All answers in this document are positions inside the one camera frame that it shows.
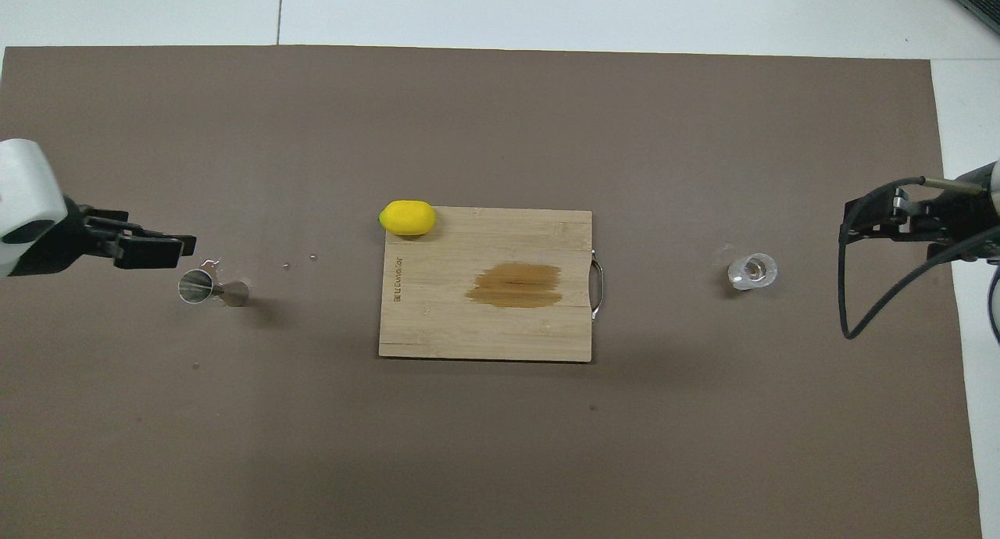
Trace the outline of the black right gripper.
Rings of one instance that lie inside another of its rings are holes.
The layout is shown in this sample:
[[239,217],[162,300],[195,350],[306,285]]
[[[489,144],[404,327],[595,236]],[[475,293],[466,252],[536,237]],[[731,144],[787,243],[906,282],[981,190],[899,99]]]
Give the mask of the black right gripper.
[[[959,253],[954,244],[964,242],[992,228],[1000,228],[998,198],[990,187],[977,194],[942,191],[912,205],[910,230],[927,247],[927,260],[937,262],[977,262],[971,251]],[[888,239],[911,242],[911,233],[902,229],[909,222],[909,195],[903,187],[889,187],[847,202],[843,208],[842,240]]]

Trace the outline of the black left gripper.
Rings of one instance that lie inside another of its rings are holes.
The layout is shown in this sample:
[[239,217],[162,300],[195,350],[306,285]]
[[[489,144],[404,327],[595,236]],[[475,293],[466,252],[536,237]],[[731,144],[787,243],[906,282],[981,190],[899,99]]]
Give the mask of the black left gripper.
[[[65,218],[14,262],[11,277],[57,274],[82,255],[111,259],[122,270],[175,269],[182,255],[193,255],[196,249],[196,236],[148,230],[127,222],[129,212],[123,210],[101,210],[72,198],[63,201]],[[117,247],[118,237],[134,241],[121,241]]]

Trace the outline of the metal jigger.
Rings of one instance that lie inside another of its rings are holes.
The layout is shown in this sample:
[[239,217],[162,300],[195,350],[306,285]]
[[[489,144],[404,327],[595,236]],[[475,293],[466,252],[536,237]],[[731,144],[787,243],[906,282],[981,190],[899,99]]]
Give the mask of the metal jigger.
[[180,299],[189,305],[216,300],[227,307],[243,307],[249,302],[249,287],[242,280],[220,283],[206,269],[190,269],[177,284]]

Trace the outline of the clear glass cup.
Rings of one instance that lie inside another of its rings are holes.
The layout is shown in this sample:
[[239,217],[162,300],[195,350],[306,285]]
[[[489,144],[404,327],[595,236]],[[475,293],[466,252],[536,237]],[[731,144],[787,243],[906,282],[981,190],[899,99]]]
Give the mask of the clear glass cup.
[[739,292],[769,287],[775,283],[779,268],[775,258],[765,253],[743,255],[727,268],[727,276],[733,289]]

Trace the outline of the brown table mat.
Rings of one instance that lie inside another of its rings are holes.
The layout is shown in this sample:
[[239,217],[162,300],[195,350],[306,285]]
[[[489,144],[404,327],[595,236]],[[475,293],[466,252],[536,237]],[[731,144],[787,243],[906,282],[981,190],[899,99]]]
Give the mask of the brown table mat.
[[[929,62],[14,48],[11,137],[253,304],[0,280],[0,539],[980,536],[950,269],[838,326],[843,205],[941,171]],[[380,358],[394,198],[593,212],[594,361]]]

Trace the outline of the yellow lemon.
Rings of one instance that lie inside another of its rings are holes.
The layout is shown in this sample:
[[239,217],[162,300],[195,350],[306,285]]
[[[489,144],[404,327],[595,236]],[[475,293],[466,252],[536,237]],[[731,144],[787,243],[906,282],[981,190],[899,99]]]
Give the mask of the yellow lemon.
[[379,212],[378,221],[387,233],[401,237],[422,236],[433,230],[437,212],[420,200],[395,200]]

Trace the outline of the wooden cutting board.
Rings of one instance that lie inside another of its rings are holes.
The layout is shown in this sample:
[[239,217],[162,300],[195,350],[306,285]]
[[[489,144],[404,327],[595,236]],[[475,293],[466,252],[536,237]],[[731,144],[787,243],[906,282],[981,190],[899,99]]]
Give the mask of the wooden cutting board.
[[380,356],[589,363],[603,286],[588,210],[436,208],[387,235]]

